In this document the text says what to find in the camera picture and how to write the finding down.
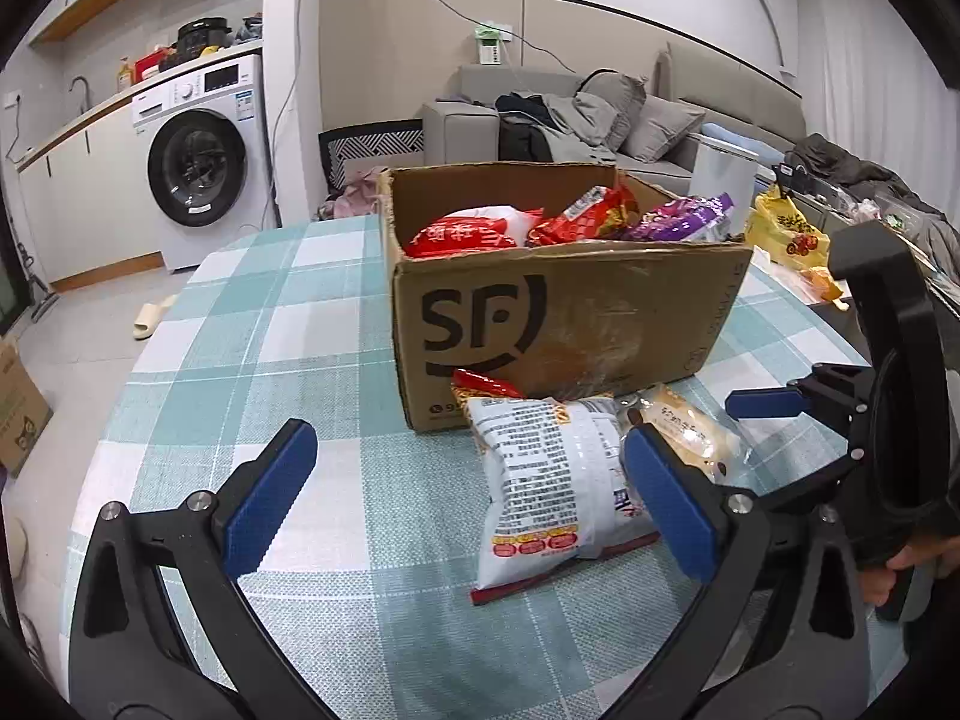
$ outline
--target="pillow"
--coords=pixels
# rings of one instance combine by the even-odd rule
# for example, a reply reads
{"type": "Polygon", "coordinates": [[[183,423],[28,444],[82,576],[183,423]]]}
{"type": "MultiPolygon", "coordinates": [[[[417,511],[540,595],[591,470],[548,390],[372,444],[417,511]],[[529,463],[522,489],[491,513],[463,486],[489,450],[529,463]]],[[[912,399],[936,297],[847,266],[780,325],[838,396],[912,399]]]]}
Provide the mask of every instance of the pillow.
{"type": "Polygon", "coordinates": [[[696,129],[706,114],[695,105],[650,95],[640,111],[640,121],[620,150],[640,162],[656,162],[696,129]]]}
{"type": "Polygon", "coordinates": [[[597,95],[616,108],[616,119],[613,120],[610,133],[604,138],[604,146],[610,151],[617,151],[640,120],[640,109],[647,98],[643,81],[624,76],[616,70],[598,70],[580,84],[577,92],[597,95]]]}
{"type": "Polygon", "coordinates": [[[737,135],[736,132],[723,129],[719,124],[704,124],[700,127],[700,132],[706,135],[707,138],[717,138],[718,141],[732,143],[733,146],[740,146],[741,148],[746,148],[747,151],[752,151],[757,155],[757,162],[760,162],[760,165],[763,167],[772,168],[774,165],[779,165],[785,158],[782,151],[777,151],[776,148],[767,146],[763,141],[758,141],[756,138],[748,138],[746,135],[737,135]]]}

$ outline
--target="gray pillow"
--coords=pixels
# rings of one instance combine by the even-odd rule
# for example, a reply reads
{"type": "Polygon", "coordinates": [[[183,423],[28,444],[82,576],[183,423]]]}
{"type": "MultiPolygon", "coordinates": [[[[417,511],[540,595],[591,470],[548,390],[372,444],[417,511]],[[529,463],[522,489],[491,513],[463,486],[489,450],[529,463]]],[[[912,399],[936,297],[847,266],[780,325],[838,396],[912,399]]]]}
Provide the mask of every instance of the gray pillow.
{"type": "Polygon", "coordinates": [[[671,103],[650,95],[640,111],[640,121],[620,150],[640,162],[656,162],[699,127],[706,114],[695,105],[671,103]]]}
{"type": "Polygon", "coordinates": [[[647,98],[643,81],[616,70],[598,70],[580,84],[577,91],[597,95],[616,108],[616,119],[604,138],[604,146],[617,151],[640,120],[640,110],[647,98]]]}

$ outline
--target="blue gripper pad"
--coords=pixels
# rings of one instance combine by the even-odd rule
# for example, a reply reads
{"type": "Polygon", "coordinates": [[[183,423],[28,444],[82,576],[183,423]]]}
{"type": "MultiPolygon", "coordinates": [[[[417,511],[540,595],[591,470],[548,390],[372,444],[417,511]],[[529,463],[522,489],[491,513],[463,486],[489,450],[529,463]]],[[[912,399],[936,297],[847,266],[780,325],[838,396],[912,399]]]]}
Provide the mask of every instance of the blue gripper pad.
{"type": "Polygon", "coordinates": [[[643,499],[683,573],[707,584],[713,579],[720,560],[716,533],[645,433],[646,429],[656,428],[645,425],[627,433],[623,451],[627,478],[643,499]]]}
{"type": "Polygon", "coordinates": [[[304,422],[277,450],[224,527],[224,572],[230,579],[257,570],[316,464],[317,434],[304,422]]]}
{"type": "Polygon", "coordinates": [[[798,416],[809,406],[808,399],[795,386],[771,389],[735,389],[727,395],[724,408],[734,419],[765,419],[774,416],[798,416]]]}

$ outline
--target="beige wall panel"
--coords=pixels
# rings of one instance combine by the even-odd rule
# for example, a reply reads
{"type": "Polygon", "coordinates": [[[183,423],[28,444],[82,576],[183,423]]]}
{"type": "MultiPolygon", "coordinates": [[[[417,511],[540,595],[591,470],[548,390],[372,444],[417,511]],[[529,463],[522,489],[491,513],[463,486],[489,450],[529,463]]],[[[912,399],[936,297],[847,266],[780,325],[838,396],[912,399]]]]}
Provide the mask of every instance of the beige wall panel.
{"type": "MultiPolygon", "coordinates": [[[[446,0],[520,34],[523,0],[446,0]]],[[[507,43],[520,64],[520,41],[507,43]]],[[[414,119],[477,61],[473,25],[435,0],[320,0],[323,129],[414,119]]]]}
{"type": "MultiPolygon", "coordinates": [[[[667,39],[683,40],[658,26],[606,10],[560,0],[526,0],[524,37],[551,50],[578,74],[610,68],[649,79],[667,39]]],[[[547,53],[526,46],[525,67],[562,69],[547,53]]]]}

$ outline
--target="sf logo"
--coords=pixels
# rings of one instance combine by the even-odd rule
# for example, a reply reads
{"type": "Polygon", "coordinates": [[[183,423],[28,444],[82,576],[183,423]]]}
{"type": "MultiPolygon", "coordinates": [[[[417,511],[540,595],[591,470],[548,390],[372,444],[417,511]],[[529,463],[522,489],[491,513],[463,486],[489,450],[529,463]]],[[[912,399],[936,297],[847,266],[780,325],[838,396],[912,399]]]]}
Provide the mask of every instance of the sf logo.
{"type": "MultiPolygon", "coordinates": [[[[499,348],[492,351],[499,351],[499,353],[485,360],[463,360],[456,365],[428,362],[427,375],[450,377],[458,367],[469,368],[477,373],[488,373],[517,360],[517,357],[530,348],[530,344],[534,343],[534,339],[544,326],[546,318],[546,279],[544,276],[537,275],[524,276],[523,280],[529,293],[529,308],[520,336],[515,341],[505,343],[503,346],[498,344],[499,348]]],[[[424,351],[448,351],[460,346],[467,336],[469,336],[470,349],[486,348],[488,323],[503,324],[512,317],[511,308],[504,307],[501,298],[509,298],[519,303],[520,288],[515,284],[491,284],[478,287],[466,295],[460,290],[433,290],[426,293],[421,301],[422,318],[426,324],[443,330],[445,337],[438,341],[424,341],[424,351]],[[493,300],[498,300],[499,307],[491,310],[493,300]],[[466,328],[458,319],[450,316],[453,307],[445,304],[469,305],[469,322],[466,328]]]]}

